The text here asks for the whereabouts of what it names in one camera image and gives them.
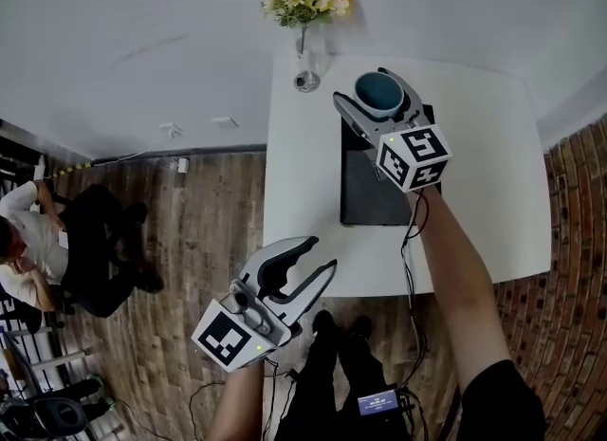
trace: man sitting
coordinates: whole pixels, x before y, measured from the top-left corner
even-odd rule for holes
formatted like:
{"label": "man sitting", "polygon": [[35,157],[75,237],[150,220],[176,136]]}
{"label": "man sitting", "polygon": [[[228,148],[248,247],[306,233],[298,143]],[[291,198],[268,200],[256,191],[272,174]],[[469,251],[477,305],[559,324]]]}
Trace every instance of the man sitting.
{"label": "man sitting", "polygon": [[[30,211],[38,201],[45,214]],[[14,298],[42,311],[54,311],[49,285],[61,285],[90,314],[107,318],[134,287],[156,292],[156,280],[123,262],[109,278],[110,246],[105,225],[120,236],[130,225],[143,223],[147,208],[134,203],[123,210],[102,185],[92,185],[66,208],[55,209],[44,181],[29,181],[0,200],[0,284]],[[59,244],[68,234],[69,250]]]}

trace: chair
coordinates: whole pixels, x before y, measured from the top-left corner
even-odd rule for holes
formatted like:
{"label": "chair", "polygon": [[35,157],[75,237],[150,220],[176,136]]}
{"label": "chair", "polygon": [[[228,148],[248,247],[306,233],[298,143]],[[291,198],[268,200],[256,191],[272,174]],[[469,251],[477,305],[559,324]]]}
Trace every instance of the chair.
{"label": "chair", "polygon": [[20,399],[5,402],[0,409],[2,434],[17,438],[59,438],[84,431],[88,421],[83,407],[64,397],[47,397],[32,404]]}

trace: brick wall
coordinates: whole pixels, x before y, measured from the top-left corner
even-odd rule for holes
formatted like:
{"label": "brick wall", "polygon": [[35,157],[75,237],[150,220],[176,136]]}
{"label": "brick wall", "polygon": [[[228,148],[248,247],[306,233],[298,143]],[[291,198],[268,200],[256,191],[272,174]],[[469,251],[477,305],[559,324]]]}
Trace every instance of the brick wall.
{"label": "brick wall", "polygon": [[545,155],[552,265],[496,287],[512,354],[542,399],[547,440],[590,439],[607,411],[607,116]]}

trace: human arm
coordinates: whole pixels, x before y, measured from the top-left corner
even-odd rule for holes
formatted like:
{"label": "human arm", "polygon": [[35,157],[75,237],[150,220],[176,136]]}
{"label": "human arm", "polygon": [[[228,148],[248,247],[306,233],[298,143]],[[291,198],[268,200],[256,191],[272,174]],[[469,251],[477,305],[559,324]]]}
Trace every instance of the human arm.
{"label": "human arm", "polygon": [[[447,325],[460,390],[487,367],[510,359],[487,268],[438,190],[423,190],[428,221],[421,240],[434,294]],[[409,193],[411,207],[416,193]],[[428,213],[419,201],[417,223]]]}
{"label": "human arm", "polygon": [[36,180],[34,181],[34,185],[36,185],[36,189],[38,190],[38,201],[45,209],[45,213],[48,218],[50,218],[50,221],[57,230],[65,230],[65,224],[62,222],[61,218],[59,218],[53,196],[46,186],[46,183],[43,180]]}
{"label": "human arm", "polygon": [[228,375],[211,427],[211,441],[259,441],[262,436],[264,363]]}
{"label": "human arm", "polygon": [[20,286],[22,290],[17,293],[19,299],[26,300],[26,303],[41,311],[55,311],[50,285],[32,261],[27,257],[21,257],[11,263],[10,267],[15,274],[27,275],[27,279]]}

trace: wall outlet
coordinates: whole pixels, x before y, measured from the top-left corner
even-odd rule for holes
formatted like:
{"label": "wall outlet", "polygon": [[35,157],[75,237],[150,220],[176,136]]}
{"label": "wall outlet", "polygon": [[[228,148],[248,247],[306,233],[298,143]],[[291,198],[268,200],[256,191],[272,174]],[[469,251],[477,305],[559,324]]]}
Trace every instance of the wall outlet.
{"label": "wall outlet", "polygon": [[232,118],[213,118],[211,122],[220,129],[236,129],[238,124]]}
{"label": "wall outlet", "polygon": [[158,126],[162,131],[169,134],[169,138],[181,138],[183,136],[183,129],[181,129],[174,122],[165,122],[164,124],[160,124]]}

